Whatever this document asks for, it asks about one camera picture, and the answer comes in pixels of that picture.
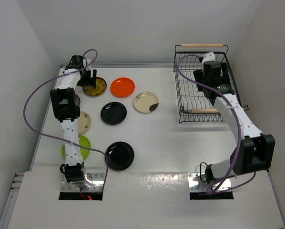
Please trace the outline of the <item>yellow patterned plate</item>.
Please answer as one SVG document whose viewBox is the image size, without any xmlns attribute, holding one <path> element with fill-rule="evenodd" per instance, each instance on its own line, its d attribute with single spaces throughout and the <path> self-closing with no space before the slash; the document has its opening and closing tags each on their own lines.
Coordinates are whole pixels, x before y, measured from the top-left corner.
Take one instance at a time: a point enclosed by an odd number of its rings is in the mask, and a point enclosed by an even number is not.
<svg viewBox="0 0 285 229">
<path fill-rule="evenodd" d="M 90 97 L 97 97 L 102 95 L 106 89 L 107 89 L 107 82 L 101 78 L 101 77 L 97 77 L 96 78 L 96 86 L 89 86 L 86 85 L 83 88 L 83 92 Z"/>
</svg>

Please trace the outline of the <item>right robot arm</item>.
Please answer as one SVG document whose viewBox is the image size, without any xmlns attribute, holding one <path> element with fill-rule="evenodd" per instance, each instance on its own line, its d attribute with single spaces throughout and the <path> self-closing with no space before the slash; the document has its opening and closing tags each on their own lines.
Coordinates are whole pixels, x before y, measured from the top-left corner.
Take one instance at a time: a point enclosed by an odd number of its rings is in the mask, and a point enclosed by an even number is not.
<svg viewBox="0 0 285 229">
<path fill-rule="evenodd" d="M 202 69 L 194 71 L 194 77 L 198 91 L 203 92 L 225 119 L 236 140 L 236 148 L 229 159 L 206 167 L 206 182 L 268 170 L 275 139 L 256 127 L 240 106 L 231 87 L 227 64 L 215 60 L 202 61 Z"/>
</svg>

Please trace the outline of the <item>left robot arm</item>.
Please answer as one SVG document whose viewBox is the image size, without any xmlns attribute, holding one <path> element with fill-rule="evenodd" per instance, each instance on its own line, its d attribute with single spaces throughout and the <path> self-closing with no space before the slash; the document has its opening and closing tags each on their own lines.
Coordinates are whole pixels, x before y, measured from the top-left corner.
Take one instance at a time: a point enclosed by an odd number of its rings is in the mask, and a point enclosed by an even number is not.
<svg viewBox="0 0 285 229">
<path fill-rule="evenodd" d="M 90 70 L 81 69 L 88 65 L 88 61 L 80 55 L 71 57 L 65 67 L 61 83 L 50 91 L 51 104 L 55 118 L 60 122 L 62 133 L 67 143 L 65 148 L 65 162 L 60 166 L 66 181 L 80 189 L 88 189 L 92 182 L 87 179 L 84 159 L 79 145 L 78 122 L 81 115 L 75 88 L 77 85 L 95 84 L 95 76 Z"/>
</svg>

